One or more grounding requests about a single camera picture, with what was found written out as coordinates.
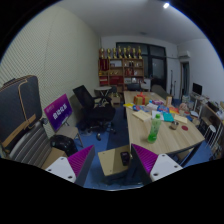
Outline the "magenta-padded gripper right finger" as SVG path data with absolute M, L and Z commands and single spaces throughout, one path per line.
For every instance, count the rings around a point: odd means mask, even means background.
M 130 176 L 136 174 L 143 185 L 164 178 L 182 169 L 167 154 L 155 154 L 136 144 L 131 145 Z

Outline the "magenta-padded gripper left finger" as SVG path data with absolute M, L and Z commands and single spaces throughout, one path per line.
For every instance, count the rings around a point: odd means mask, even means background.
M 46 171 L 83 187 L 94 156 L 95 147 L 90 145 L 68 158 L 59 157 Z

